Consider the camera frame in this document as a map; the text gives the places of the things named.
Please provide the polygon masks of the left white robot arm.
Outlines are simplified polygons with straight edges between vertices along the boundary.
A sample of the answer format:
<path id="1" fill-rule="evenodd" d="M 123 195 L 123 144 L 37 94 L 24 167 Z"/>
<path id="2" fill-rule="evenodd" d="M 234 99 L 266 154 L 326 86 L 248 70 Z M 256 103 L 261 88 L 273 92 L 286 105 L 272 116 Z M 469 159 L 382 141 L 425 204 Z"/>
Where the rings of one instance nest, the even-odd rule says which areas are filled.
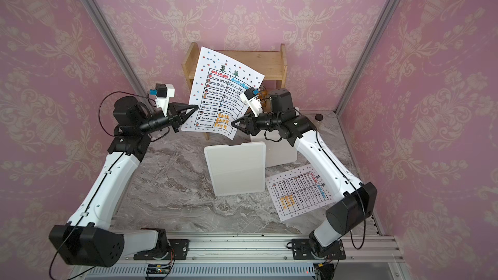
<path id="1" fill-rule="evenodd" d="M 129 255 L 163 259 L 172 254 L 164 229 L 145 228 L 128 233 L 110 230 L 131 177 L 153 142 L 152 134 L 165 128 L 178 132 L 198 110 L 197 105 L 169 102 L 166 97 L 156 101 L 166 106 L 154 113 L 135 96 L 115 102 L 113 115 L 117 126 L 102 170 L 67 223 L 55 225 L 49 234 L 57 257 L 66 264 L 112 267 Z"/>

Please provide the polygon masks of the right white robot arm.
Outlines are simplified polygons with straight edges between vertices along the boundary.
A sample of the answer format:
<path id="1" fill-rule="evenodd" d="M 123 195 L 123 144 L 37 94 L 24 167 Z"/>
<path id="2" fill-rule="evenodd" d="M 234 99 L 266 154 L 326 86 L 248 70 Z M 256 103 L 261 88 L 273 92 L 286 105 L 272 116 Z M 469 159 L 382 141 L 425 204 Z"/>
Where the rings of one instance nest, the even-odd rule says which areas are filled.
<path id="1" fill-rule="evenodd" d="M 364 183 L 354 176 L 333 154 L 312 120 L 294 107 L 287 89 L 270 93 L 269 112 L 263 111 L 258 94 L 255 88 L 241 93 L 240 99 L 251 112 L 232 121 L 232 127 L 250 136 L 261 131 L 277 131 L 324 181 L 333 204 L 326 211 L 323 223 L 310 233 L 309 246 L 316 257 L 326 257 L 343 236 L 359 224 L 366 224 L 374 211 L 377 189 L 372 183 Z"/>

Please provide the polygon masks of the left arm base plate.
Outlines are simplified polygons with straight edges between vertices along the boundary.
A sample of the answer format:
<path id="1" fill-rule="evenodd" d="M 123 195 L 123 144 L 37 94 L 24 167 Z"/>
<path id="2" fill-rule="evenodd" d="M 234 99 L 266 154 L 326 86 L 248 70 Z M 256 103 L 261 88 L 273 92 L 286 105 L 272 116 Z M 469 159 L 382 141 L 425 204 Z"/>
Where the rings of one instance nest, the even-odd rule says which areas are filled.
<path id="1" fill-rule="evenodd" d="M 152 250 L 141 251 L 134 255 L 135 261 L 185 261 L 189 251 L 188 239 L 170 239 L 165 246 Z"/>

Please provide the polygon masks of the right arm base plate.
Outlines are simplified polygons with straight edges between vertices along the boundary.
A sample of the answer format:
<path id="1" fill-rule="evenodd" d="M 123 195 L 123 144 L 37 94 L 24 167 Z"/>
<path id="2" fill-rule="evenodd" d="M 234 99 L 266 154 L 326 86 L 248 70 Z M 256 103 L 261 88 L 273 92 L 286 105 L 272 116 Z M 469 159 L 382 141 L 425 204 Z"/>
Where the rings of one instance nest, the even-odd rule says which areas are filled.
<path id="1" fill-rule="evenodd" d="M 321 246 L 314 239 L 292 239 L 286 244 L 292 251 L 294 260 L 345 260 L 346 253 L 342 241 L 335 241 L 327 247 Z"/>

